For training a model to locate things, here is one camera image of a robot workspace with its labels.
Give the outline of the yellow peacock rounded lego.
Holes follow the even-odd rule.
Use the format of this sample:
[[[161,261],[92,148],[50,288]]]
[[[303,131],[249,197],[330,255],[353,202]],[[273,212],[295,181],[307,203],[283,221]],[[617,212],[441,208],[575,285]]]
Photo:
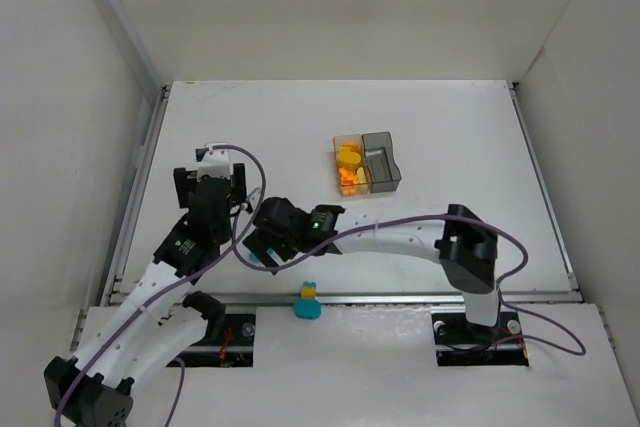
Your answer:
[[[362,162],[361,154],[357,149],[352,150],[349,146],[342,146],[337,153],[337,164],[339,168],[356,171]]]

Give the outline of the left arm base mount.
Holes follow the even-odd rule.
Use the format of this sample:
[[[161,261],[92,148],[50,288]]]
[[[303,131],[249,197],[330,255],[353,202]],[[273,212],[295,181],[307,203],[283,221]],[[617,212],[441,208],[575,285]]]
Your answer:
[[[205,337],[179,354],[188,368],[249,368],[253,366],[256,314],[230,313],[221,327],[207,328]]]

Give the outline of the teal rounded lego brick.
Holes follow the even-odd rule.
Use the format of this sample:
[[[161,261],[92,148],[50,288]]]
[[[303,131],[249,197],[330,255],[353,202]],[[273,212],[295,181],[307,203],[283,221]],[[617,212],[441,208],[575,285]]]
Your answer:
[[[316,299],[299,298],[293,303],[293,313],[302,320],[317,320],[322,314],[322,305]]]

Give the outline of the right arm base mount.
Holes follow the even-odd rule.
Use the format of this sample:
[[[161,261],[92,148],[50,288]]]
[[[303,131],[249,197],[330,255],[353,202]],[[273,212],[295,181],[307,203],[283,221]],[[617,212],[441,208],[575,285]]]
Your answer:
[[[529,366],[520,319],[513,311],[501,312],[493,327],[472,324],[461,312],[438,312],[431,318],[439,367]]]

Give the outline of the small yellow square lego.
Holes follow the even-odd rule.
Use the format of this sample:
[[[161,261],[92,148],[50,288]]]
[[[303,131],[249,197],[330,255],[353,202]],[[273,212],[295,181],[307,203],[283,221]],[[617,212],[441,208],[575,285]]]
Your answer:
[[[302,299],[315,300],[317,286],[315,282],[305,281],[302,285],[300,297]]]

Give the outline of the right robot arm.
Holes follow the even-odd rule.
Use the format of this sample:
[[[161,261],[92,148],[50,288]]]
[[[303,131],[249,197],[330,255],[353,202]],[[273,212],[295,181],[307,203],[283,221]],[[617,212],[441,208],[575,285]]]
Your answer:
[[[424,218],[393,219],[340,205],[305,212],[286,198],[271,197],[257,209],[252,226],[242,244],[272,273],[284,267],[275,257],[286,263],[306,254],[382,253],[438,265],[462,294],[467,329],[485,337],[497,332],[497,234],[463,205]]]

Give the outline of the orange arch lego piece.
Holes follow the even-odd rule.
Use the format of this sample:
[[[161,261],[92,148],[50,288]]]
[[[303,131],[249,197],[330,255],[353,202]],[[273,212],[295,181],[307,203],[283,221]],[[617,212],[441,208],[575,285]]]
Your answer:
[[[356,174],[354,174],[352,171],[345,168],[340,168],[339,174],[340,174],[341,185],[354,185],[359,180]]]

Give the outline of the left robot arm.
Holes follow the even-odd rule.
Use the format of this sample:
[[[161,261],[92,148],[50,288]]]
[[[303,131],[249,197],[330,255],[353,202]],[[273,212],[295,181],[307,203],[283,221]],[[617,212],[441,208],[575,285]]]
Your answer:
[[[247,202],[245,167],[177,168],[174,181],[186,212],[142,278],[93,338],[44,370],[56,425],[125,425],[149,381],[224,319],[224,305],[195,286],[231,250],[232,217]]]

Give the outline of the teal cross lego brick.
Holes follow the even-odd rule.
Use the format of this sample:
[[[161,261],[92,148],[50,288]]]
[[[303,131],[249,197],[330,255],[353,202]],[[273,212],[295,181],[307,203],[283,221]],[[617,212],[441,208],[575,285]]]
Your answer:
[[[253,253],[249,254],[248,262],[253,269],[262,269],[264,267],[264,264]]]

